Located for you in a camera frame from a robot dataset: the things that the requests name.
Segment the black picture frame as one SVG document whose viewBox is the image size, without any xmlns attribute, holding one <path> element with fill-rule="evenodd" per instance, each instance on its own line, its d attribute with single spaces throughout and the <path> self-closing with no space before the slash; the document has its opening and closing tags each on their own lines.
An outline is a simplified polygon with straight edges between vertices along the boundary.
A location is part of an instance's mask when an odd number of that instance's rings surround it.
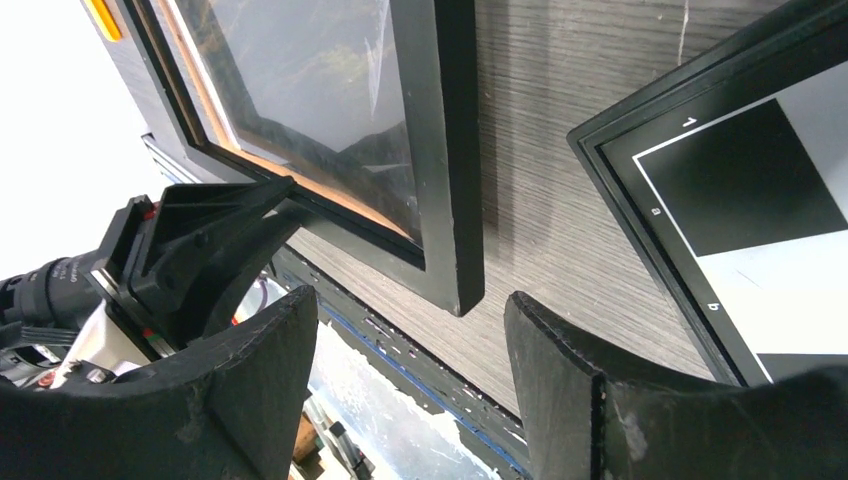
<svg viewBox="0 0 848 480">
<path fill-rule="evenodd" d="M 471 1 L 122 1 L 194 164 L 455 316 L 484 297 Z"/>
</svg>

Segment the orange handled screwdriver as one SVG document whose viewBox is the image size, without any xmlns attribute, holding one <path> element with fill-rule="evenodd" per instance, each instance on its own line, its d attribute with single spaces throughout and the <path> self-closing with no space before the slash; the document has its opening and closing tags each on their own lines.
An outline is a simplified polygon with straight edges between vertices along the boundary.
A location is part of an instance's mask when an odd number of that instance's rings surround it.
<svg viewBox="0 0 848 480">
<path fill-rule="evenodd" d="M 123 39 L 120 26 L 105 0 L 83 0 L 83 4 L 105 40 L 117 43 Z"/>
</svg>

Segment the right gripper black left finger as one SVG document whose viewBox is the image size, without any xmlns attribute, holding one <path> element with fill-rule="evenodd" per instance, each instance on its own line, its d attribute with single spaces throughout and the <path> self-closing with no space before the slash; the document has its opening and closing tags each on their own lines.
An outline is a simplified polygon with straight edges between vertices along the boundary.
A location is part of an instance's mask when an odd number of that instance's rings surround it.
<svg viewBox="0 0 848 480">
<path fill-rule="evenodd" d="M 284 479 L 317 338 L 300 286 L 112 383 L 1 389 L 5 479 Z"/>
</svg>

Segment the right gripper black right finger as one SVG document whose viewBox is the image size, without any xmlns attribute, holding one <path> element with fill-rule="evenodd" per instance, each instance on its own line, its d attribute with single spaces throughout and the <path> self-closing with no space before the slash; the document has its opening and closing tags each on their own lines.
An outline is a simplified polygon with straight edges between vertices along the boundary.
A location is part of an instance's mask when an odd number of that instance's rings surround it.
<svg viewBox="0 0 848 480">
<path fill-rule="evenodd" d="M 847 370 L 738 387 L 627 351 L 512 293 L 504 328 L 536 479 L 843 479 Z"/>
</svg>

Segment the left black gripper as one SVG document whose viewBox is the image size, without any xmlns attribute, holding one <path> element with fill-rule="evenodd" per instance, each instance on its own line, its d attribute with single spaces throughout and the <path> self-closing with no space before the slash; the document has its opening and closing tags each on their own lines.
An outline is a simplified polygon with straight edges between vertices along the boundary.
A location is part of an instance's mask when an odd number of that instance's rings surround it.
<svg viewBox="0 0 848 480">
<path fill-rule="evenodd" d="M 1 359 L 63 360 L 102 302 L 146 354 L 164 357 L 224 330 L 298 229 L 277 211 L 295 191 L 295 181 L 282 177 L 180 184 L 167 188 L 161 202 L 131 199 L 98 249 L 1 281 Z M 120 303 L 118 282 L 128 280 L 141 307 L 137 326 L 129 305 Z"/>
</svg>

